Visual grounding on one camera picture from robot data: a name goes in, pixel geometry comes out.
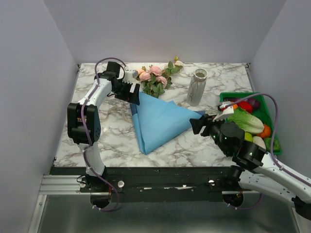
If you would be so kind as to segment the pink flower bouquet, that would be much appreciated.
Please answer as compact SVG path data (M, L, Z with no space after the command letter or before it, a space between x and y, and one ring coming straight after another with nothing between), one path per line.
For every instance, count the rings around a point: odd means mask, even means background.
M138 72L136 79L142 84L143 93L157 99L172 85L172 73L168 67L161 69L158 66L150 66L149 70L142 67L136 71Z

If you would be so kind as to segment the blue wrapping paper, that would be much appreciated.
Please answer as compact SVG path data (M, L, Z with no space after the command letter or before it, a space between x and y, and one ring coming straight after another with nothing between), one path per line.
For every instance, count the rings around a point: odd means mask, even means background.
M193 111L143 92L140 105L130 104L140 151L147 155L191 128L190 119L199 119L205 111Z

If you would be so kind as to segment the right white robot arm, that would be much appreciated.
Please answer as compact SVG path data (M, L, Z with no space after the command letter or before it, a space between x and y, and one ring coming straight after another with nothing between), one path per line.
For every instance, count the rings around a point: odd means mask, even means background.
M207 114L190 119L194 134L209 136L235 165L221 180L229 190L249 189L290 204L306 219L311 218L310 178L287 167L264 148L247 141L234 122L214 121Z

